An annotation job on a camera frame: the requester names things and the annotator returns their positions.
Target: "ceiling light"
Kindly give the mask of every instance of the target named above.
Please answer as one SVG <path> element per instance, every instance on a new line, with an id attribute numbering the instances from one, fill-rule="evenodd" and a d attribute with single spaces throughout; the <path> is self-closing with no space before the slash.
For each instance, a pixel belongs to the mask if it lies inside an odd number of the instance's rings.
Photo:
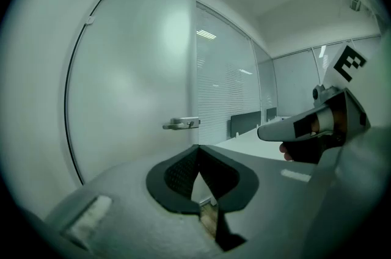
<path id="1" fill-rule="evenodd" d="M 210 39 L 210 40 L 214 40 L 214 39 L 216 38 L 215 35 L 210 34 L 209 32 L 204 31 L 204 30 L 199 30 L 199 31 L 197 31 L 197 34 L 200 35 L 200 36 L 202 36 L 202 37 L 206 37 L 206 38 L 208 38 L 208 39 Z"/>
<path id="2" fill-rule="evenodd" d="M 247 74 L 247 75 L 252 75 L 251 72 L 248 72 L 248 71 L 246 71 L 246 70 L 244 70 L 244 69 L 239 69 L 239 71 L 241 71 L 241 72 L 243 72 L 243 73 L 245 73 L 245 74 Z"/>
<path id="3" fill-rule="evenodd" d="M 326 50 L 326 45 L 323 45 L 321 48 L 320 48 L 320 54 L 319 54 L 319 58 L 322 58 L 323 55 L 324 55 L 324 51 Z"/>

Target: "door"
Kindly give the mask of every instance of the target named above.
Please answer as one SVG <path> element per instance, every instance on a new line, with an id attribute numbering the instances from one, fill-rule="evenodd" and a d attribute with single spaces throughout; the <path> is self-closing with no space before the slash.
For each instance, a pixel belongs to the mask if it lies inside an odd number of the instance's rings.
<path id="1" fill-rule="evenodd" d="M 197 116 L 195 12 L 196 0 L 102 0 L 96 8 L 67 89 L 68 136 L 84 181 L 198 143 L 197 128 L 163 129 Z"/>

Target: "white door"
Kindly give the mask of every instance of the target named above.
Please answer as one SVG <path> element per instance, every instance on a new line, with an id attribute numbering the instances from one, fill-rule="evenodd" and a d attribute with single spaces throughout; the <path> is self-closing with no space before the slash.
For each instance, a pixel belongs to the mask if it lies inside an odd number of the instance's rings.
<path id="1" fill-rule="evenodd" d="M 77 46 L 67 125 L 89 181 L 141 156 L 176 155 L 198 129 L 163 129 L 197 116 L 196 0 L 102 0 Z"/>

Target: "door handle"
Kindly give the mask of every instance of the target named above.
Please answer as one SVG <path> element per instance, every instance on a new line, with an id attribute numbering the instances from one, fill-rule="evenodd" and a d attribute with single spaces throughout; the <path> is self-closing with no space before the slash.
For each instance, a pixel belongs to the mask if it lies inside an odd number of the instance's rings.
<path id="1" fill-rule="evenodd" d="M 165 130 L 186 130 L 196 129 L 200 126 L 201 120 L 198 117 L 173 118 L 171 123 L 163 125 Z"/>

